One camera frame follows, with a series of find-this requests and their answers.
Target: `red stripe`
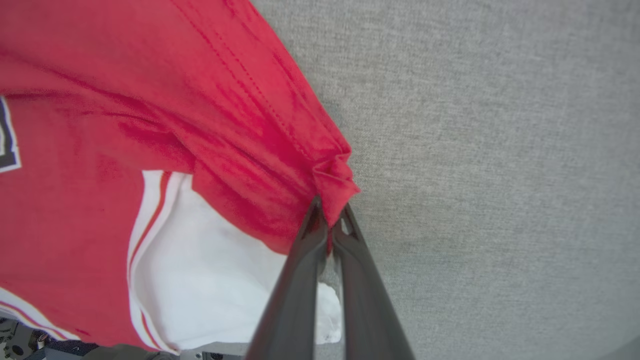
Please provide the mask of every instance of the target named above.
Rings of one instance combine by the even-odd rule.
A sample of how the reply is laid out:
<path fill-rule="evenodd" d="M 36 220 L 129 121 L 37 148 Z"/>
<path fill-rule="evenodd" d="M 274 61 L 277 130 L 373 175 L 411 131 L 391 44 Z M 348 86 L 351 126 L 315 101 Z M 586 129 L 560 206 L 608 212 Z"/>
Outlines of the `red stripe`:
<path fill-rule="evenodd" d="M 138 250 L 140 249 L 140 246 L 142 245 L 143 240 L 147 237 L 147 234 L 151 230 L 151 227 L 155 224 L 157 218 L 160 216 L 160 213 L 162 212 L 162 209 L 164 207 L 164 201 L 166 199 L 166 188 L 169 184 L 170 177 L 171 177 L 171 172 L 165 171 L 162 174 L 162 178 L 160 178 L 160 200 L 158 201 L 158 205 L 156 206 L 156 210 L 154 211 L 153 216 L 149 220 L 149 223 L 147 224 L 145 230 L 142 232 L 140 239 L 138 239 L 138 243 L 136 244 L 136 247 L 133 249 L 133 254 L 131 255 L 130 263 L 127 265 L 128 268 L 131 268 L 131 265 L 133 264 L 133 261 L 136 258 L 136 254 L 138 253 Z M 129 273 L 129 277 L 130 277 L 129 282 L 131 282 L 131 276 L 132 276 L 132 273 Z M 145 328 L 145 332 L 147 332 L 147 336 L 149 337 L 149 339 L 151 339 L 151 342 L 154 344 L 156 349 L 162 350 L 161 347 L 157 344 L 156 339 L 154 339 L 153 335 L 151 335 L 151 332 L 149 331 L 149 326 L 147 325 L 147 319 L 145 318 L 145 315 L 141 311 L 140 311 L 140 316 L 142 318 L 142 325 Z"/>
<path fill-rule="evenodd" d="M 164 206 L 164 199 L 166 198 L 166 187 L 167 187 L 167 184 L 169 183 L 169 177 L 171 177 L 171 172 L 169 172 L 169 171 L 163 172 L 162 178 L 160 179 L 160 201 L 158 202 L 158 206 L 156 207 L 156 211 L 154 212 L 154 215 L 149 220 L 149 223 L 147 224 L 147 227 L 145 228 L 145 231 L 140 236 L 140 239 L 138 239 L 138 243 L 136 244 L 135 249 L 133 249 L 133 255 L 131 256 L 131 262 L 128 264 L 129 268 L 131 268 L 131 264 L 133 264 L 133 259 L 136 258 L 136 254 L 138 253 L 138 250 L 140 249 L 140 245 L 142 245 L 143 240 L 147 237 L 147 234 L 149 233 L 149 231 L 151 230 L 151 227 L 156 222 L 158 216 L 160 216 L 160 212 L 162 212 L 162 208 Z"/>
<path fill-rule="evenodd" d="M 140 315 L 142 316 L 142 325 L 145 327 L 145 331 L 147 332 L 147 335 L 149 335 L 151 342 L 153 342 L 153 344 L 156 346 L 156 349 L 162 350 L 149 331 L 149 326 L 147 326 L 147 318 L 145 318 L 145 315 L 142 312 L 140 312 Z"/>
<path fill-rule="evenodd" d="M 25 312 L 23 312 L 22 310 L 18 309 L 17 307 L 15 307 L 13 305 L 9 305 L 9 304 L 7 304 L 5 302 L 2 302 L 2 301 L 0 301 L 0 306 L 6 307 L 7 309 L 10 309 L 10 310 L 13 310 L 14 313 L 20 314 L 23 319 L 26 319 L 28 322 L 32 323 L 33 325 L 35 325 L 35 326 L 37 326 L 37 327 L 39 327 L 41 329 L 46 329 L 48 331 L 53 332 L 55 335 L 58 336 L 59 339 L 68 340 L 68 338 L 66 336 L 62 335 L 56 329 L 52 329 L 52 328 L 40 325 L 37 321 L 32 319 L 29 315 L 27 315 Z"/>

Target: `gray fabric surface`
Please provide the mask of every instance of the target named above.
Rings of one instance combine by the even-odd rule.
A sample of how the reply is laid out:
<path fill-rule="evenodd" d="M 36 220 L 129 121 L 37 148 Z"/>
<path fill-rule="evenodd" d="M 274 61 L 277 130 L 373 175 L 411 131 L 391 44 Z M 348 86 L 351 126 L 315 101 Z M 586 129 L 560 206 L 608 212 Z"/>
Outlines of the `gray fabric surface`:
<path fill-rule="evenodd" d="M 254 4 L 353 146 L 417 359 L 597 359 L 640 335 L 639 1 Z"/>
<path fill-rule="evenodd" d="M 638 360 L 638 354 L 640 354 L 640 336 L 599 360 Z"/>

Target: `shirt sleeve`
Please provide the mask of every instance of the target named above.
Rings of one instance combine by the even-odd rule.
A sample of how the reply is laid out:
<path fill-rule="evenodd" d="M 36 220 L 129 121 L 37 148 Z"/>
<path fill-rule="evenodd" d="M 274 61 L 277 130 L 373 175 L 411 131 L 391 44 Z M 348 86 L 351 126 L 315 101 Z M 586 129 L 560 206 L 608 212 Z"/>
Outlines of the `shirt sleeve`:
<path fill-rule="evenodd" d="M 312 198 L 334 224 L 351 148 L 247 0 L 3 1 L 0 92 L 55 102 L 95 143 L 193 188 L 286 253 Z"/>

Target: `white trim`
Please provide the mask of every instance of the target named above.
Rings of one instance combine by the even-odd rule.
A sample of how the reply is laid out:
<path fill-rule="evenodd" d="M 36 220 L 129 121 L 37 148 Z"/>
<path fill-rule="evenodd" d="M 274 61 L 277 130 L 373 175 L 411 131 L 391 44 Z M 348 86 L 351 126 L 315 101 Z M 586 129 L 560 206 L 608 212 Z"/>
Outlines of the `white trim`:
<path fill-rule="evenodd" d="M 187 350 L 215 341 L 246 343 L 286 256 L 222 217 L 193 190 L 192 180 L 191 175 L 184 178 L 169 219 L 132 273 L 138 298 L 173 348 Z M 339 341 L 338 296 L 318 284 L 317 297 L 315 341 Z"/>
<path fill-rule="evenodd" d="M 33 305 L 29 304 L 28 302 L 8 290 L 0 288 L 0 301 L 17 308 L 26 316 L 28 316 L 28 318 L 26 318 L 25 316 L 22 316 L 22 314 L 20 314 L 18 311 L 14 311 L 12 308 L 0 304 L 0 309 L 15 316 L 22 323 L 29 327 L 46 331 L 49 335 L 59 340 L 80 340 L 80 338 L 75 334 L 72 334 L 65 329 L 53 325 L 49 321 L 49 319 L 47 319 L 47 317 L 44 316 Z"/>
<path fill-rule="evenodd" d="M 145 238 L 140 239 L 159 206 L 161 199 L 161 182 L 164 172 L 161 170 L 153 170 L 143 171 L 142 173 L 145 180 L 145 190 L 142 204 L 140 206 L 140 212 L 138 213 L 138 217 L 134 223 L 134 228 L 131 232 L 129 253 L 127 255 L 127 282 L 129 284 L 129 310 L 131 312 L 131 323 L 136 329 L 136 332 L 142 342 L 144 342 L 148 347 L 156 348 L 154 345 L 155 341 L 158 346 L 160 346 L 159 350 L 178 354 L 175 349 L 167 345 L 162 337 L 160 337 L 153 324 L 152 318 L 144 308 L 144 305 L 140 302 L 136 294 L 135 272 L 142 255 L 144 255 L 145 251 L 149 248 L 149 245 L 152 243 L 153 239 L 166 222 L 166 219 L 169 217 L 173 208 L 173 203 L 175 202 L 178 191 L 180 190 L 180 184 L 184 179 L 184 174 L 174 172 L 169 175 L 169 180 L 164 194 L 163 207 L 158 214 L 158 217 L 151 225 L 151 228 Z M 134 256 L 133 252 L 140 241 L 140 246 Z M 145 329 L 142 316 L 146 319 L 149 333 L 147 333 L 147 330 Z"/>
<path fill-rule="evenodd" d="M 6 121 L 6 125 L 9 128 L 9 135 L 13 139 L 13 146 L 11 148 L 12 153 L 15 156 L 15 164 L 7 167 L 0 168 L 0 172 L 7 172 L 11 170 L 15 170 L 22 167 L 22 162 L 20 161 L 20 152 L 18 151 L 18 138 L 15 136 L 15 131 L 13 130 L 13 124 L 11 123 L 11 113 L 9 112 L 9 105 L 6 103 L 6 99 L 4 96 L 0 96 L 0 102 L 2 102 L 2 107 L 4 109 L 4 119 Z M 6 140 L 4 136 L 0 138 L 0 149 L 4 151 L 4 141 Z"/>
<path fill-rule="evenodd" d="M 145 184 L 140 210 L 138 211 L 138 216 L 136 217 L 133 230 L 131 231 L 131 237 L 129 238 L 129 250 L 127 251 L 127 281 L 130 279 L 129 265 L 131 264 L 133 250 L 136 248 L 142 233 L 144 233 L 147 228 L 147 224 L 151 221 L 151 217 L 154 216 L 158 203 L 160 202 L 160 180 L 162 180 L 163 173 L 164 172 L 162 170 L 142 172 L 142 178 Z"/>

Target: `jersey number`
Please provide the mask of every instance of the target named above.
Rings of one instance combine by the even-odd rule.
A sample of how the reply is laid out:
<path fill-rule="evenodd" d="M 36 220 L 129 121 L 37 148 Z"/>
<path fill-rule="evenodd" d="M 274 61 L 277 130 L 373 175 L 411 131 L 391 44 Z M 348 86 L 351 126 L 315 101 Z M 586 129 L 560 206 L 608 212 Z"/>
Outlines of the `jersey number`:
<path fill-rule="evenodd" d="M 20 168 L 18 143 L 11 125 L 9 107 L 4 97 L 0 97 L 0 172 Z"/>

